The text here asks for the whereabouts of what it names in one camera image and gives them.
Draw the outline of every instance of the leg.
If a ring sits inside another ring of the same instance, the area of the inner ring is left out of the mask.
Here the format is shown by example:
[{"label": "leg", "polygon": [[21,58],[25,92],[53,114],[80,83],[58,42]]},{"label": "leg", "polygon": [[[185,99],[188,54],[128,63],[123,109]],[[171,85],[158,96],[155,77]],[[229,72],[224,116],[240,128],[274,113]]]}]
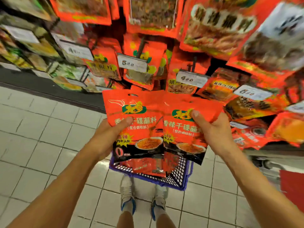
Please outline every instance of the leg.
[{"label": "leg", "polygon": [[124,175],[120,183],[121,215],[118,219],[117,228],[134,228],[133,214],[136,210],[134,199],[133,181],[128,175]]},{"label": "leg", "polygon": [[155,185],[154,198],[151,203],[151,216],[156,221],[156,228],[176,228],[166,213],[168,190],[168,187]]}]

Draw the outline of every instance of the shoe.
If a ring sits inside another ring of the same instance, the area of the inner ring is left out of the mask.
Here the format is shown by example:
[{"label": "shoe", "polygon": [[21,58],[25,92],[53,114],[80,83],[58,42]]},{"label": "shoe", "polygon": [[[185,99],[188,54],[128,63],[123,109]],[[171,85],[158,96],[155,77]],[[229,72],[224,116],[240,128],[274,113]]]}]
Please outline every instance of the shoe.
[{"label": "shoe", "polygon": [[133,178],[130,178],[128,175],[124,175],[120,182],[120,195],[121,195],[121,211],[124,208],[124,205],[130,201],[133,203],[133,210],[132,215],[136,211],[136,203],[135,203],[135,196],[134,196],[134,185],[133,185]]},{"label": "shoe", "polygon": [[155,185],[154,198],[151,203],[150,213],[152,219],[155,221],[154,208],[156,206],[161,207],[164,211],[166,210],[166,199],[168,197],[168,187],[161,187],[160,185]]}]

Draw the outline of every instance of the shopping basket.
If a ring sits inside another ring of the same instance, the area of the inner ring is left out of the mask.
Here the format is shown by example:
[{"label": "shopping basket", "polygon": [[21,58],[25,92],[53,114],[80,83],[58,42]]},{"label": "shopping basket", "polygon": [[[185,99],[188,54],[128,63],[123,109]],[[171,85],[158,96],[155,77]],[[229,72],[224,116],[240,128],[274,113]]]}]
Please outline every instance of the shopping basket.
[{"label": "shopping basket", "polygon": [[135,174],[133,173],[132,168],[129,168],[127,166],[122,166],[119,163],[114,164],[113,156],[111,158],[109,168],[114,171],[127,174],[130,177],[136,177],[141,180],[145,180],[160,186],[166,186],[173,189],[184,191],[187,188],[188,178],[190,177],[193,171],[193,162],[188,161],[183,157],[180,157],[177,168],[173,170],[171,174],[166,178],[156,177],[142,173]]}]

